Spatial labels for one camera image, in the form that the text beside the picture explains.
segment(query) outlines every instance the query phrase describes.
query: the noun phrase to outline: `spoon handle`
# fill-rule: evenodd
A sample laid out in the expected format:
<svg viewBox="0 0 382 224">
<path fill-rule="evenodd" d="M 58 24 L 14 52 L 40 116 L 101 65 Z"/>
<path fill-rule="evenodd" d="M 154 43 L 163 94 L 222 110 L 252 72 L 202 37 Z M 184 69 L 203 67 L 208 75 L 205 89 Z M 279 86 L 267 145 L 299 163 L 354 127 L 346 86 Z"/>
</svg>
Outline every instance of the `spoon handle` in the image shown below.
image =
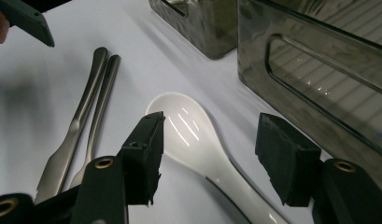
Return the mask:
<svg viewBox="0 0 382 224">
<path fill-rule="evenodd" d="M 251 223 L 288 223 L 249 185 L 227 157 L 216 164 L 217 169 L 214 169 L 206 178 L 222 190 Z"/>
</svg>

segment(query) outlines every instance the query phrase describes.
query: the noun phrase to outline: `spoon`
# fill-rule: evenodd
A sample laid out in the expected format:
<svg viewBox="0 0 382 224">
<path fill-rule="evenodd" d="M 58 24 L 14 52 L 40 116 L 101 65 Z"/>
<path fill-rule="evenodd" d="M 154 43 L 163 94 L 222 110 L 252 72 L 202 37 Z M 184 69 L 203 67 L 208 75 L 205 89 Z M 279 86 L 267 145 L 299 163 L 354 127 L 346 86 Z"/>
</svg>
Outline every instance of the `spoon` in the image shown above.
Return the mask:
<svg viewBox="0 0 382 224">
<path fill-rule="evenodd" d="M 204 175 L 225 193 L 251 223 L 287 223 L 233 167 L 203 108 L 187 95 L 168 92 L 149 104 L 163 111 L 164 154 Z"/>
</svg>

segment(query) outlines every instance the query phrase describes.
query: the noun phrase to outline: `utensil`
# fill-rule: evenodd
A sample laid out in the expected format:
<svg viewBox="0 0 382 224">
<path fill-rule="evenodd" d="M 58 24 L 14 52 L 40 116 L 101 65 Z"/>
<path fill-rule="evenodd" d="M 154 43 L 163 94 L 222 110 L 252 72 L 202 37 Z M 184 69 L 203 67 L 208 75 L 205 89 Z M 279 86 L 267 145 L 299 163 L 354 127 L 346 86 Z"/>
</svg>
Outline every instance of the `utensil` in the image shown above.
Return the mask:
<svg viewBox="0 0 382 224">
<path fill-rule="evenodd" d="M 103 77 L 107 58 L 108 50 L 106 48 L 99 48 L 94 51 L 92 70 L 85 91 L 80 99 L 77 112 L 71 121 L 63 143 L 49 157 L 45 170 L 39 180 L 35 203 L 41 203 L 48 198 L 57 195 L 63 187 L 69 164 L 91 109 L 92 100 L 97 93 Z"/>
<path fill-rule="evenodd" d="M 187 95 L 168 92 L 149 104 L 147 114 L 163 111 L 164 154 L 204 175 L 252 223 L 287 223 L 233 167 L 203 108 Z"/>
<path fill-rule="evenodd" d="M 97 105 L 95 107 L 94 116 L 92 118 L 92 126 L 89 133 L 85 162 L 83 163 L 82 168 L 80 168 L 78 173 L 72 179 L 70 188 L 73 188 L 82 182 L 86 166 L 94 158 L 95 143 L 97 142 L 98 131 L 100 130 L 101 120 L 103 118 L 104 112 L 106 111 L 106 103 L 108 102 L 109 94 L 111 93 L 116 74 L 118 73 L 119 64 L 119 55 L 114 55 L 108 60 L 106 72 L 103 78 L 103 84 L 101 84 L 100 94 L 98 96 Z"/>
</svg>

